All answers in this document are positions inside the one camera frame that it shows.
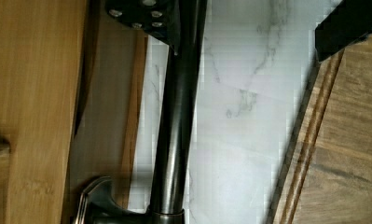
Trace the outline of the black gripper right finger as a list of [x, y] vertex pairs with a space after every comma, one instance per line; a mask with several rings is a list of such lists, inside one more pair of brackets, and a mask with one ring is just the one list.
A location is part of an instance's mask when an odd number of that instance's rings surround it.
[[372, 0], [342, 0], [316, 27], [320, 62], [372, 33]]

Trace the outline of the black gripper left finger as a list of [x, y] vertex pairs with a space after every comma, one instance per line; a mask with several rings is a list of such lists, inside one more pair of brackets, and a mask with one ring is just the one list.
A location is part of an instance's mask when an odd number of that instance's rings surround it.
[[104, 8], [119, 23], [143, 30], [178, 53], [181, 42], [179, 0], [105, 0]]

